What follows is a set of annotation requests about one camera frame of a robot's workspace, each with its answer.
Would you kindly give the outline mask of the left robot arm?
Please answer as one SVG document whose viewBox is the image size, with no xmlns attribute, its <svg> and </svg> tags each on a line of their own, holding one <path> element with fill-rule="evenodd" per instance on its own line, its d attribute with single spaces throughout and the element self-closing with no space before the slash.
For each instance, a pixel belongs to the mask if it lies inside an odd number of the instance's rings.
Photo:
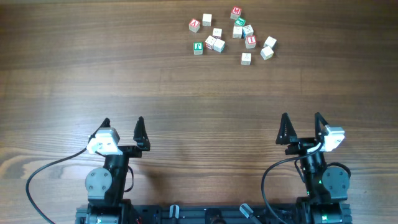
<svg viewBox="0 0 398 224">
<path fill-rule="evenodd" d="M 100 127 L 90 136 L 87 150 L 91 154 L 104 156 L 103 167 L 93 169 L 85 179 L 88 192 L 88 205 L 77 208 L 76 223 L 80 224 L 123 224 L 141 223 L 142 218 L 135 210 L 131 200 L 124 199 L 124 193 L 132 190 L 125 188 L 130 158 L 140 158 L 144 151 L 150 150 L 150 141 L 146 133 L 144 118 L 138 118 L 134 128 L 132 146 L 119 146 L 120 137 L 106 118 Z"/>
</svg>

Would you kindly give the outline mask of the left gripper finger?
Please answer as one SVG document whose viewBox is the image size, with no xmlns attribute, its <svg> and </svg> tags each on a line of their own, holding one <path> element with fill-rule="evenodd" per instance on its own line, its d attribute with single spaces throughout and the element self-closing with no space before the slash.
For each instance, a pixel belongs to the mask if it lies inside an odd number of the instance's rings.
<svg viewBox="0 0 398 224">
<path fill-rule="evenodd" d="M 110 119 L 109 118 L 105 118 L 103 120 L 103 122 L 100 124 L 100 126 L 98 127 L 98 129 L 93 133 L 93 136 L 95 136 L 95 134 L 101 129 L 101 128 L 110 128 Z"/>
<path fill-rule="evenodd" d="M 136 146 L 142 151 L 150 151 L 150 141 L 146 132 L 144 118 L 140 116 L 134 128 L 133 140 Z"/>
</svg>

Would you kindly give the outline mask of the green letter block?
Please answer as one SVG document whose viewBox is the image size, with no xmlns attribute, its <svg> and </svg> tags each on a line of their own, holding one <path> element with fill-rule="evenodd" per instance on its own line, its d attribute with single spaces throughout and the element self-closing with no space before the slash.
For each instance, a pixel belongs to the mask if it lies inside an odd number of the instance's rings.
<svg viewBox="0 0 398 224">
<path fill-rule="evenodd" d="M 203 43 L 202 42 L 194 42 L 193 43 L 193 53 L 195 55 L 203 54 Z"/>
</svg>

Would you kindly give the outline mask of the red letter I block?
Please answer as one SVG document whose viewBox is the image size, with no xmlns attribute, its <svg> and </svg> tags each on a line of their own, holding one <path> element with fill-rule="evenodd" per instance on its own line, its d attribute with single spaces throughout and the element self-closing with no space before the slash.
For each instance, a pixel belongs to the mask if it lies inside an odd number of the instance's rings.
<svg viewBox="0 0 398 224">
<path fill-rule="evenodd" d="M 256 36 L 251 35 L 245 38 L 245 46 L 247 49 L 253 49 L 257 44 Z"/>
</svg>

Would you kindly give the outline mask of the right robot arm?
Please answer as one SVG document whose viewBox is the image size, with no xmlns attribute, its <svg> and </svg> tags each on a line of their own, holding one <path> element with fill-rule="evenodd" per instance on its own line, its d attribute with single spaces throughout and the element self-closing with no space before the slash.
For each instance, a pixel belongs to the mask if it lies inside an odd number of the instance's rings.
<svg viewBox="0 0 398 224">
<path fill-rule="evenodd" d="M 320 113 L 315 114 L 315 137 L 299 138 L 287 113 L 281 116 L 276 144 L 286 145 L 287 155 L 298 155 L 306 197 L 296 200 L 294 223 L 351 223 L 348 199 L 351 171 L 339 162 L 327 163 L 324 153 L 336 149 L 344 140 L 341 126 L 329 125 Z"/>
</svg>

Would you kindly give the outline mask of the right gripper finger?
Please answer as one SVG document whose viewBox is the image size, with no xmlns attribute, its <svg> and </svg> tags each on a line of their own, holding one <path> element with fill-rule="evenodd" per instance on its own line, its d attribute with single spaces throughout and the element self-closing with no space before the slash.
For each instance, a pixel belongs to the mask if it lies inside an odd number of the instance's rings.
<svg viewBox="0 0 398 224">
<path fill-rule="evenodd" d="M 316 140 L 322 140 L 322 127 L 328 125 L 328 122 L 324 119 L 324 117 L 320 114 L 320 112 L 315 113 L 315 138 Z"/>
<path fill-rule="evenodd" d="M 288 113 L 283 113 L 280 121 L 280 128 L 275 143 L 279 145 L 288 145 L 298 142 L 297 133 L 295 132 Z"/>
</svg>

